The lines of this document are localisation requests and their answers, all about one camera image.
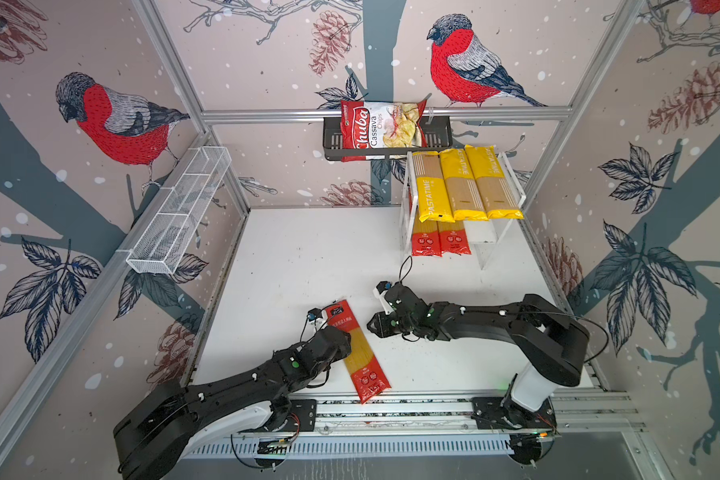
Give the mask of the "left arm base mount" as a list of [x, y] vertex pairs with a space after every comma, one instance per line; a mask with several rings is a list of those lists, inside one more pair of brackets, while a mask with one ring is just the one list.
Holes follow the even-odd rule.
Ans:
[[317, 418], [317, 401], [314, 399], [295, 399], [288, 404], [278, 401], [274, 407], [269, 405], [271, 416], [256, 428], [242, 430], [242, 433], [288, 433], [313, 432]]

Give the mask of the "black wall basket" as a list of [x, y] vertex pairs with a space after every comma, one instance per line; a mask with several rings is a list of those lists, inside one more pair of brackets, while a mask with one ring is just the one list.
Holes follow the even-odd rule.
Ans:
[[398, 125], [394, 131], [351, 127], [345, 138], [343, 122], [326, 118], [323, 123], [324, 157], [329, 161], [405, 159], [409, 152], [442, 151], [454, 147], [448, 117], [425, 118], [419, 123]]

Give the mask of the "white two-tier shelf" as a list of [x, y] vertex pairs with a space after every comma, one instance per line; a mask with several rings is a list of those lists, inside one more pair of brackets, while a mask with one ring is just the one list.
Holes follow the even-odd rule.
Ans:
[[[507, 193], [515, 201], [516, 206], [521, 209], [524, 206], [527, 195], [521, 185], [518, 176], [511, 169], [508, 157], [505, 152], [496, 154], [498, 165], [504, 173], [507, 183]], [[403, 193], [401, 200], [400, 246], [401, 255], [405, 259], [413, 252], [413, 230], [415, 219], [418, 217], [419, 201], [424, 198], [422, 189], [416, 184], [418, 180], [415, 172], [415, 155], [407, 153], [405, 160], [405, 177], [403, 181]], [[477, 257], [481, 269], [489, 263], [491, 256], [506, 234], [518, 222], [515, 218], [489, 219], [480, 226], [479, 222], [465, 222], [466, 236], [473, 254]]]

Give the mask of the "red spaghetti pack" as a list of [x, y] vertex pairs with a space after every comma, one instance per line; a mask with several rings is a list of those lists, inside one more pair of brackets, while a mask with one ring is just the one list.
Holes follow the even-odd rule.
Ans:
[[434, 220], [420, 220], [419, 211], [413, 214], [411, 247], [413, 256], [441, 257], [442, 247], [439, 235], [439, 223]]
[[441, 247], [441, 253], [454, 255], [470, 255], [466, 229], [462, 221], [453, 223], [439, 222], [438, 235]]
[[351, 337], [351, 353], [344, 364], [362, 404], [391, 387], [359, 322], [346, 300], [340, 300], [326, 308], [330, 326], [348, 333]]

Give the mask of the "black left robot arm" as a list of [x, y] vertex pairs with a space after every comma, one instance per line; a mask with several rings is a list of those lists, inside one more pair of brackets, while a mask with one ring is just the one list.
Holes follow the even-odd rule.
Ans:
[[228, 418], [238, 421], [235, 432], [280, 426], [290, 413], [289, 395], [350, 353], [351, 335], [326, 326], [240, 374], [189, 386], [172, 379], [155, 387], [114, 427], [118, 472], [124, 479], [160, 479], [193, 437]]

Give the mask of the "red cassava chips bag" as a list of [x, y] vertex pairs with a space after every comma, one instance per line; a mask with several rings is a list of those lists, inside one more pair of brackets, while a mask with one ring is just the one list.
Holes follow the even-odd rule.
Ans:
[[426, 101], [390, 103], [341, 101], [345, 150], [419, 148], [427, 145], [420, 125]]

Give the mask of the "yellow spaghetti pack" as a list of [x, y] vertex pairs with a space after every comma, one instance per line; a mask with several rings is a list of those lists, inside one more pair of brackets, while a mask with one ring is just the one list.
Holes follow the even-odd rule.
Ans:
[[437, 152], [412, 154], [413, 174], [418, 192], [418, 218], [421, 222], [454, 223], [448, 192]]
[[455, 221], [487, 221], [488, 217], [463, 149], [448, 149], [439, 154], [442, 175]]
[[522, 220], [521, 211], [493, 147], [465, 146], [487, 218]]

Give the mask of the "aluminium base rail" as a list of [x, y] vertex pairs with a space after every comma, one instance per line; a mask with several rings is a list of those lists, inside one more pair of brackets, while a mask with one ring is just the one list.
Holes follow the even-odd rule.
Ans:
[[[625, 392], [607, 392], [595, 388], [562, 389], [551, 396], [557, 429], [552, 431], [479, 430], [471, 418], [471, 399], [500, 397], [495, 392], [447, 392], [425, 394], [383, 394], [366, 404], [348, 395], [294, 395], [295, 399], [317, 401], [317, 418], [313, 432], [297, 432], [307, 436], [370, 436], [370, 435], [438, 435], [471, 434], [536, 434], [629, 432], [645, 431], [646, 423]], [[228, 418], [217, 422], [206, 434], [216, 438], [232, 432], [238, 421]]]

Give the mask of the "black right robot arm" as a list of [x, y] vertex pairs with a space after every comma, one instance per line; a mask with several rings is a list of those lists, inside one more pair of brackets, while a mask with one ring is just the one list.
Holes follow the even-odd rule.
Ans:
[[379, 338], [481, 339], [517, 346], [527, 363], [510, 383], [507, 409], [536, 413], [557, 388], [580, 384], [590, 334], [575, 316], [537, 294], [499, 306], [428, 304], [401, 282], [381, 282], [375, 297], [382, 310], [367, 328]]

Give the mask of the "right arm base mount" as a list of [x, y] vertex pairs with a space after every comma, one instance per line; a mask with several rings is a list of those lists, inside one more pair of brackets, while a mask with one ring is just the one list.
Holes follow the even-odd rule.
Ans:
[[474, 397], [471, 399], [471, 418], [479, 430], [552, 431], [557, 429], [555, 410], [547, 398], [538, 411], [521, 408], [511, 400], [500, 397]]

